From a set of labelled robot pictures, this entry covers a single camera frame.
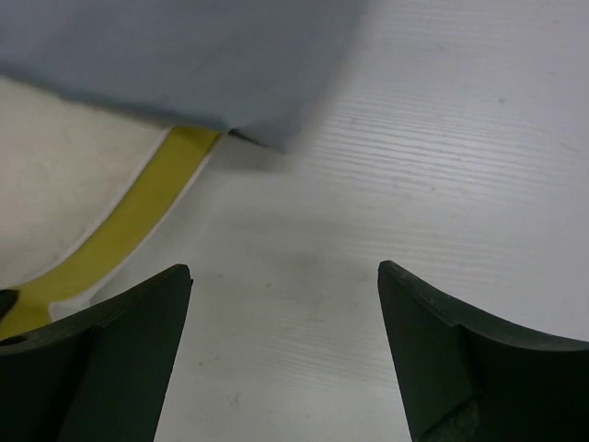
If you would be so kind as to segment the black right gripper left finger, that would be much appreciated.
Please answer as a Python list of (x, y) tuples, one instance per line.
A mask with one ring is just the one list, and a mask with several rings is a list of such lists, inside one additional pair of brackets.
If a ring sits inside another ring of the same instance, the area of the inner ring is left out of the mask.
[(4, 441), (154, 439), (191, 296), (187, 265), (1, 342)]

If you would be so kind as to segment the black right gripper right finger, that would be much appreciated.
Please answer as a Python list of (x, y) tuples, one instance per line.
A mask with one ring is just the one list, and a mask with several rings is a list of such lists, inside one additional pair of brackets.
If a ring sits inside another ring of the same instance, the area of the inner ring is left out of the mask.
[(586, 341), (498, 318), (391, 261), (377, 285), (412, 440), (587, 440)]

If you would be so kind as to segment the cream quilted pillow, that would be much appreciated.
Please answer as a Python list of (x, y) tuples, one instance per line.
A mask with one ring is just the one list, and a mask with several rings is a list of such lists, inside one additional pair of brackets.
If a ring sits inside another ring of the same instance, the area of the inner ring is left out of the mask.
[(219, 133), (1, 82), (1, 335), (87, 308), (157, 230)]

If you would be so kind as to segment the grey fabric pillowcase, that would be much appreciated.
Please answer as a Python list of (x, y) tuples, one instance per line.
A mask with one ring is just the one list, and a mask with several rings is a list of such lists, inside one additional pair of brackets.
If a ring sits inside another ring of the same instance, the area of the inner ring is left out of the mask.
[(285, 145), (365, 1), (5, 1), (1, 72), (64, 98)]

